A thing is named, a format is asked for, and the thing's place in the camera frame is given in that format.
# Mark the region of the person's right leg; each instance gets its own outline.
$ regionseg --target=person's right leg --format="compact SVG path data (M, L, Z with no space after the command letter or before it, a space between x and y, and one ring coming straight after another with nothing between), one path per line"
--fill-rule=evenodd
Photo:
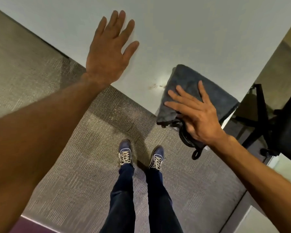
M149 168L145 171L148 184L149 224L151 233L183 232L172 209L171 198L163 186L163 176L159 171L164 159L164 149L158 146L152 153Z
M110 194L110 210L101 233L133 233L135 229L135 209L133 202L132 150L130 141L123 140L118 150L120 165L119 178Z

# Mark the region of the sneaker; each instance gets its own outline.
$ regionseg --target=sneaker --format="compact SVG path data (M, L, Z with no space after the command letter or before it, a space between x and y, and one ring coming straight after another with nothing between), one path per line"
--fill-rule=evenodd
M164 160L164 148L157 146L152 152L151 163L148 168L155 168L161 170L161 165Z
M121 141L119 145L118 155L120 159L120 165L126 163L130 163L132 165L132 147L130 140L125 139Z

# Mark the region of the chair wheel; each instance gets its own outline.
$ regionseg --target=chair wheel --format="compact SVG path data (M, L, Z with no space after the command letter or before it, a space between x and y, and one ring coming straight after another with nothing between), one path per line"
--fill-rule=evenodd
M260 155L267 157L268 155L270 155L270 150L268 149L260 149Z

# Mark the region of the office chair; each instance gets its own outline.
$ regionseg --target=office chair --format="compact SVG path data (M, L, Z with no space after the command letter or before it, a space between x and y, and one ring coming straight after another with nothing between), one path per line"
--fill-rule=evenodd
M291 97L281 110L274 110L275 117L269 119L261 84L254 84L256 89L258 121L236 116L236 121L246 126L254 127L254 131L243 142L242 146L248 148L261 136L267 144L267 149L261 149L263 156L277 156L282 153L291 160Z

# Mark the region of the pants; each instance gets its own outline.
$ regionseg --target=pants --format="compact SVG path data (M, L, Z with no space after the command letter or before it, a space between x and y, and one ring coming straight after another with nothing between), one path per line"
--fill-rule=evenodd
M119 178L110 194L110 210L101 233L127 232L135 229L135 209L133 202L132 176L134 168L124 164L119 170ZM146 171L149 200L149 224L151 233L183 232L172 209L171 198L163 186L163 176L159 170Z

